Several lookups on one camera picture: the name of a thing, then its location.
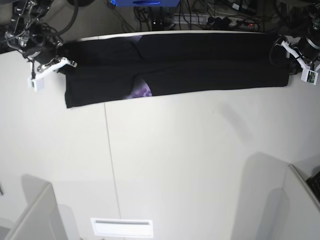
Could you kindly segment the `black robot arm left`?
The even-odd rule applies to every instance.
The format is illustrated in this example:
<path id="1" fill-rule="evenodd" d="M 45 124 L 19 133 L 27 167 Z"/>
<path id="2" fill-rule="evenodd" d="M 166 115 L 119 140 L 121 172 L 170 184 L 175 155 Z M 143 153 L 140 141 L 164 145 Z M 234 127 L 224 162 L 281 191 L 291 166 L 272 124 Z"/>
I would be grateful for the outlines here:
<path id="1" fill-rule="evenodd" d="M 272 7 L 278 18 L 272 32 L 278 37 L 269 52 L 270 63 L 315 84 L 320 76 L 320 2 L 273 0 Z"/>

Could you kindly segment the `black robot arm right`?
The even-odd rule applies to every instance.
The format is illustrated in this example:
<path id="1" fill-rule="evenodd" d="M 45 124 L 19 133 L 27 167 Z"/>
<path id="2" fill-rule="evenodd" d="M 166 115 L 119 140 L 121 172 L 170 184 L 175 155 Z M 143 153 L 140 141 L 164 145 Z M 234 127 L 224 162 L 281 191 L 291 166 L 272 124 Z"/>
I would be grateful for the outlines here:
<path id="1" fill-rule="evenodd" d="M 61 35 L 75 23 L 80 4 L 78 0 L 73 1 L 70 21 L 63 29 L 55 30 L 42 20 L 52 3 L 52 0 L 18 0 L 0 42 L 18 51 L 23 58 L 42 66 L 61 62 L 62 57 L 58 56 L 58 48 L 63 45 Z"/>

